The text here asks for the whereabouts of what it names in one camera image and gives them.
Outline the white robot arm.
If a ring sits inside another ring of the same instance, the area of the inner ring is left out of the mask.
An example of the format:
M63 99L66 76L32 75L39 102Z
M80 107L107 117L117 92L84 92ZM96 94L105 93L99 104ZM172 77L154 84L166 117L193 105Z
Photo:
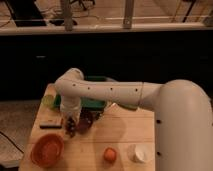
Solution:
M71 68L54 86L61 96L60 111L75 121L83 97L152 111L156 171L213 171L213 108L196 83L86 81L81 70Z

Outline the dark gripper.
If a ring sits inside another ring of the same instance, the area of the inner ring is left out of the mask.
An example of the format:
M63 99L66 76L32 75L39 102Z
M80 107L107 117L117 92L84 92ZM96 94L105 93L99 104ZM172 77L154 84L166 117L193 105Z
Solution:
M70 115L63 115L63 124L66 128L76 127L78 125L78 120L72 118Z

